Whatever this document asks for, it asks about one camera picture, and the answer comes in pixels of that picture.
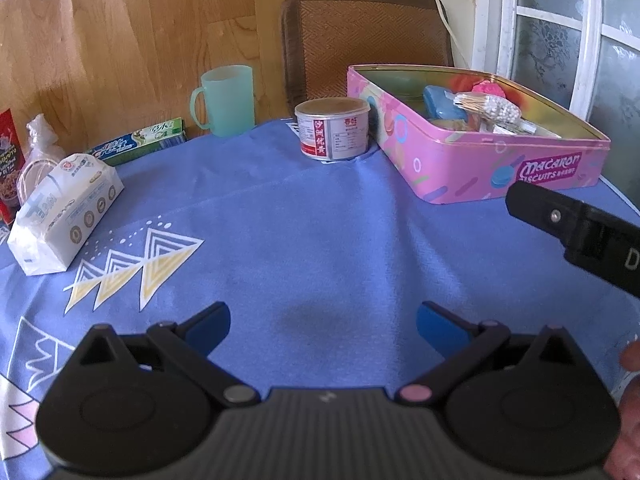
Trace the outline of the person right hand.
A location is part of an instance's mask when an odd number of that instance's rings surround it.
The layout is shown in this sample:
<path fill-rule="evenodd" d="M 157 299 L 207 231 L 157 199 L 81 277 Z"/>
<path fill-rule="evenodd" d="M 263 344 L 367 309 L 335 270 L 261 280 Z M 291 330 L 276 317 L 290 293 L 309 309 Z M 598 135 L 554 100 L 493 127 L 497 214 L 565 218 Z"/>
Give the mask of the person right hand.
<path fill-rule="evenodd" d="M 628 344 L 620 355 L 620 365 L 636 374 L 620 398 L 620 436 L 605 464 L 605 471 L 618 480 L 639 478 L 639 370 L 640 342 Z"/>

